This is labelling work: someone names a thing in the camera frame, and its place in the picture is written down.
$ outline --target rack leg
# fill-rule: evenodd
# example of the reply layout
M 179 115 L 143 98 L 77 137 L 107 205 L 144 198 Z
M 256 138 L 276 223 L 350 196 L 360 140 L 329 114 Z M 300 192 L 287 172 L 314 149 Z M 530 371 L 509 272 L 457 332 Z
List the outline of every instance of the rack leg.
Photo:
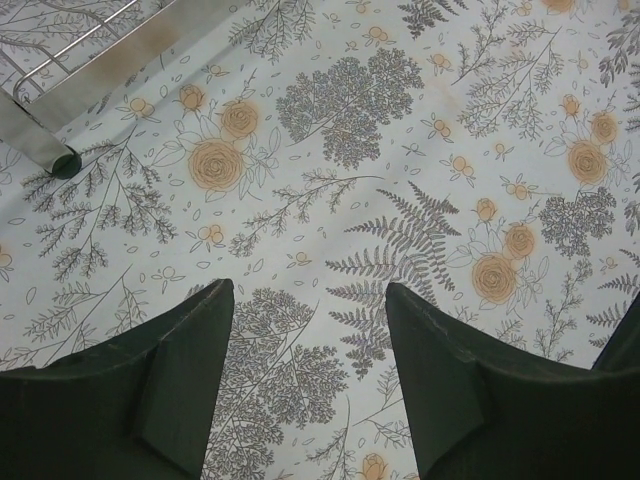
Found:
M 0 139 L 56 178 L 71 178 L 82 168 L 80 155 L 42 127 L 2 88 Z

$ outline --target rubber foot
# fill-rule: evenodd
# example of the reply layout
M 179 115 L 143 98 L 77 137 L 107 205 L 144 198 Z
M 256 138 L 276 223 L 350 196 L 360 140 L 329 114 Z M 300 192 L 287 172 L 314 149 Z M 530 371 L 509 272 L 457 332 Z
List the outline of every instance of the rubber foot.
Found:
M 82 170 L 82 157 L 80 154 L 69 145 L 67 145 L 67 148 L 71 150 L 72 153 L 58 158 L 51 169 L 51 176 L 60 180 L 73 178 Z

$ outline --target gray foliage print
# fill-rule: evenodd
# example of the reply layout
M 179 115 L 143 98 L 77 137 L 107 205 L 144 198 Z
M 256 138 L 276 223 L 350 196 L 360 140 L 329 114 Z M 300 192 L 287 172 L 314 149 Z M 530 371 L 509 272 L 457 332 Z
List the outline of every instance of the gray foliage print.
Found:
M 444 239 L 460 233 L 449 225 L 445 215 L 456 214 L 458 209 L 449 201 L 435 200 L 415 184 L 409 184 L 415 203 L 378 190 L 399 211 L 397 217 L 379 217 L 346 230 L 347 233 L 372 234 L 384 241 L 383 247 L 377 246 L 373 251 L 365 248 L 345 260 L 326 262 L 335 272 L 361 278 L 358 282 L 328 289 L 332 295 L 361 305 L 349 312 L 331 312 L 338 322 L 357 330 L 340 340 L 352 347 L 347 358 L 352 360 L 359 379 L 373 367 L 374 360 L 384 360 L 385 352 L 391 349 L 384 314 L 385 289 L 389 282 L 404 283 L 434 305 L 437 305 L 436 284 L 448 291 L 454 290 L 445 266 Z
M 328 423 L 346 372 L 336 349 L 307 348 L 297 340 L 315 311 L 284 291 L 257 289 L 238 302 L 203 478 L 263 480 L 273 464 L 270 445 L 282 425 Z
M 402 20 L 407 23 L 414 39 L 422 35 L 426 28 L 435 27 L 436 22 L 448 22 L 447 16 L 457 16 L 457 8 L 468 10 L 465 0 L 411 0 L 410 3 L 398 5 L 398 8 L 408 13 Z
M 485 22 L 493 18 L 496 17 L 487 14 Z M 512 26 L 507 31 L 512 47 L 510 54 L 500 59 L 493 59 L 485 53 L 478 57 L 481 60 L 475 69 L 479 81 L 471 85 L 467 93 L 469 101 L 458 116 L 458 121 L 469 133 L 476 138 L 486 137 L 497 132 L 504 122 L 510 129 L 518 130 L 520 138 L 533 141 L 540 137 L 543 121 L 542 112 L 538 109 L 538 95 L 551 90 L 553 80 L 560 76 L 564 67 L 564 60 L 553 49 L 553 41 L 559 32 L 559 29 L 549 31 L 535 22 Z M 480 32 L 477 35 L 478 41 L 482 42 L 485 34 Z M 544 43 L 539 52 L 522 50 L 527 42 L 540 38 Z M 493 43 L 499 43 L 498 37 Z M 480 73 L 484 68 L 478 67 L 484 66 L 498 67 L 500 73 Z
M 53 261 L 55 280 L 66 281 L 77 268 L 91 278 L 108 266 L 98 241 L 101 231 L 119 227 L 132 237 L 155 234 L 162 244 L 177 236 L 168 218 L 171 208 L 156 188 L 160 175 L 129 148 L 132 136 L 133 131 L 120 143 L 105 141 L 87 149 L 83 154 L 96 158 L 73 179 L 58 182 L 43 171 L 22 182 L 33 211 L 50 217 L 36 233 L 44 245 L 40 257 L 59 251 Z
M 640 269 L 640 256 L 638 256 L 638 254 L 625 249 L 620 249 L 620 252 L 627 256 L 637 269 Z M 640 294 L 640 275 L 635 274 L 632 276 L 626 273 L 600 285 L 598 289 L 621 291 L 633 302 L 638 294 Z M 598 327 L 613 329 L 618 326 L 618 323 L 620 323 L 620 320 L 622 320 L 622 317 L 624 317 L 624 314 L 627 312 L 629 305 L 630 303 L 626 300 L 624 300 L 622 304 L 616 302 L 601 313 L 587 315 L 587 320 L 589 323 Z M 595 340 L 590 338 L 589 343 L 594 347 L 603 348 L 609 341 L 609 338 L 611 338 L 610 334 L 601 336 Z
M 578 328 L 576 320 L 568 315 L 568 312 L 582 304 L 584 298 L 577 293 L 577 288 L 593 274 L 591 263 L 585 259 L 578 260 L 573 270 L 565 275 L 562 283 L 560 305 L 554 305 L 551 300 L 545 302 L 544 315 L 549 326 L 548 328 L 537 328 L 533 342 L 533 348 L 540 355 L 556 362 L 566 362 L 574 353 L 572 349 L 558 349 L 558 347 L 567 331 Z
M 600 60 L 600 81 L 608 87 L 616 75 L 627 70 L 629 56 L 640 53 L 640 9 L 634 8 L 622 17 L 622 27 L 607 35 L 609 50 L 613 56 L 607 55 Z
M 542 236 L 547 243 L 555 243 L 556 250 L 568 258 L 590 255 L 587 235 L 598 240 L 613 232 L 613 212 L 616 200 L 604 187 L 595 192 L 579 191 L 575 201 L 554 196 L 538 215 L 542 222 Z
M 326 73 L 300 73 L 276 108 L 295 143 L 321 132 L 324 156 L 357 169 L 364 158 L 380 156 L 378 125 L 411 113 L 409 88 L 423 88 L 420 68 L 404 51 L 378 49 L 366 65 L 341 58 Z
M 311 0 L 249 0 L 258 14 L 231 27 L 230 41 L 243 44 L 251 53 L 278 61 L 294 42 L 311 38 L 315 11 Z
M 355 188 L 358 180 L 380 179 L 381 177 L 359 176 L 338 178 L 335 170 L 312 170 L 302 174 L 305 182 L 303 190 L 296 190 L 286 186 L 274 190 L 274 196 L 286 202 L 275 212 L 258 212 L 253 218 L 244 222 L 250 233 L 238 233 L 231 241 L 229 251 L 236 257 L 248 257 L 253 253 L 256 245 L 262 239 L 261 232 L 271 231 L 271 235 L 280 237 L 287 230 L 287 219 L 293 217 L 298 223 L 309 223 L 309 209 L 326 193 L 329 193 L 327 204 L 329 211 L 336 213 L 345 193 Z

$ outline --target stainless steel rack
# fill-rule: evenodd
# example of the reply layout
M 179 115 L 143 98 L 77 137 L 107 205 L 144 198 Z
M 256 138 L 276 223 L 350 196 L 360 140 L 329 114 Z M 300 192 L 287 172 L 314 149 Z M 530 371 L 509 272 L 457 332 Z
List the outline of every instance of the stainless steel rack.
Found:
M 157 11 L 132 29 L 122 31 L 115 25 L 131 9 L 140 8 L 140 0 L 117 2 L 118 8 L 106 16 L 84 8 L 81 2 L 25 0 L 25 3 L 81 16 L 88 25 L 87 31 L 54 52 L 29 43 L 28 48 L 44 58 L 29 71 L 0 49 L 2 63 L 19 76 L 11 92 L 0 89 L 0 139 L 61 178 L 75 175 L 82 162 L 73 148 L 61 143 L 52 132 L 58 132 L 87 111 L 186 34 L 205 24 L 209 30 L 214 28 L 233 4 L 232 0 L 156 0 Z M 104 39 L 105 48 L 87 55 L 78 65 L 65 61 L 72 51 L 96 36 Z M 20 38 L 0 36 L 2 45 L 17 46 L 19 42 Z M 49 69 L 56 70 L 56 82 L 45 88 L 37 77 Z

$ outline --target printed tablecloth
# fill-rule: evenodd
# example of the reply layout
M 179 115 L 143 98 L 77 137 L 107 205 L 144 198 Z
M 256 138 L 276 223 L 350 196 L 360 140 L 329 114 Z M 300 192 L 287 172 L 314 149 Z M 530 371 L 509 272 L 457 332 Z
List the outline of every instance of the printed tablecloth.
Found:
M 0 145 L 0 368 L 228 277 L 203 478 L 417 478 L 388 282 L 587 368 L 640 291 L 639 7 L 239 1 L 60 132 L 77 177 Z

